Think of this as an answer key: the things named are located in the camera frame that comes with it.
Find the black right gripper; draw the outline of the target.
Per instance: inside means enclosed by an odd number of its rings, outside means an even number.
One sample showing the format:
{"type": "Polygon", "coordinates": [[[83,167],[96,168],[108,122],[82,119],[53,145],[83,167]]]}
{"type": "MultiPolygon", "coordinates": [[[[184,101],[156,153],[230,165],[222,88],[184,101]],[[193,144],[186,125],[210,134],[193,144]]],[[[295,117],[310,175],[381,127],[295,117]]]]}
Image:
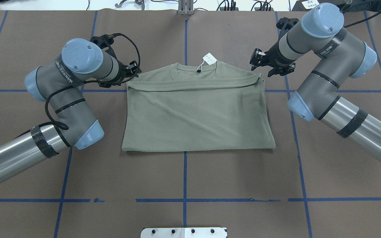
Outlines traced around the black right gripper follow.
{"type": "Polygon", "coordinates": [[[276,74],[285,76],[294,72],[295,60],[291,60],[283,56],[279,50],[279,41],[298,22],[298,18],[280,18],[277,21],[276,27],[279,30],[277,42],[266,52],[263,52],[259,48],[255,48],[249,62],[251,65],[251,71],[254,71],[258,67],[270,66],[272,69],[269,71],[268,77],[276,74]]]}

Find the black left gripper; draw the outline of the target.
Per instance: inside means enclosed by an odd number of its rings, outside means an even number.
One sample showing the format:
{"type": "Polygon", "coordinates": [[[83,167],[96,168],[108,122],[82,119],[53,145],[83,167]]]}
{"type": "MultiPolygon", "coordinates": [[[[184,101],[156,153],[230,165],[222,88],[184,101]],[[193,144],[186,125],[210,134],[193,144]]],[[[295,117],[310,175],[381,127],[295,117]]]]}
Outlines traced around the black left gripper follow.
{"type": "Polygon", "coordinates": [[[112,60],[110,73],[103,78],[96,78],[95,80],[91,80],[90,83],[98,83],[99,87],[110,88],[112,86],[121,86],[121,84],[126,83],[133,78],[139,77],[139,73],[142,72],[140,69],[141,57],[139,49],[128,36],[124,34],[104,34],[102,36],[92,36],[90,42],[96,44],[101,50],[106,49],[104,52],[108,54],[112,60]],[[118,36],[124,37],[133,45],[133,47],[135,47],[138,56],[137,61],[134,60],[130,62],[129,65],[125,65],[118,60],[111,46],[114,43],[114,38],[118,36]]]}

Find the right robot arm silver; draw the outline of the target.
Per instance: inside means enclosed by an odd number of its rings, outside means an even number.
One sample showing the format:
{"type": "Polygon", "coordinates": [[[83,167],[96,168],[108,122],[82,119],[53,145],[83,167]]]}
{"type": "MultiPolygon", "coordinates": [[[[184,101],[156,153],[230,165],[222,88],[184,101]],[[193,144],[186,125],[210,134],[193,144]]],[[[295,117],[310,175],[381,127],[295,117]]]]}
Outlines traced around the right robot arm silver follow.
{"type": "Polygon", "coordinates": [[[377,54],[343,24],[343,13],[331,3],[315,6],[301,20],[281,18],[276,24],[277,42],[266,52],[254,50],[251,69],[270,66],[269,77],[286,76],[295,70],[297,59],[313,51],[320,61],[287,107],[306,121],[321,121],[381,162],[381,121],[337,93],[347,78],[361,77],[372,69],[377,54]]]}

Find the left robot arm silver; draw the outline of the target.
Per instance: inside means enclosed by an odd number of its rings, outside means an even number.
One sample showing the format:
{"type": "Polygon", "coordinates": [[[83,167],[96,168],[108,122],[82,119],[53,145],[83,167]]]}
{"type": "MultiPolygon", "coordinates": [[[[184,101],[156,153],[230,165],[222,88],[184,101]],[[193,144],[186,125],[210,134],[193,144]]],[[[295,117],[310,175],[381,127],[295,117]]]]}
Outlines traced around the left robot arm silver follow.
{"type": "Polygon", "coordinates": [[[40,162],[75,146],[85,149],[104,137],[99,120],[80,88],[97,83],[102,88],[121,86],[138,77],[138,60],[123,64],[112,49],[122,33],[75,38],[63,46],[55,59],[30,72],[24,80],[27,92],[44,102],[48,122],[33,126],[0,146],[0,184],[40,162]]]}

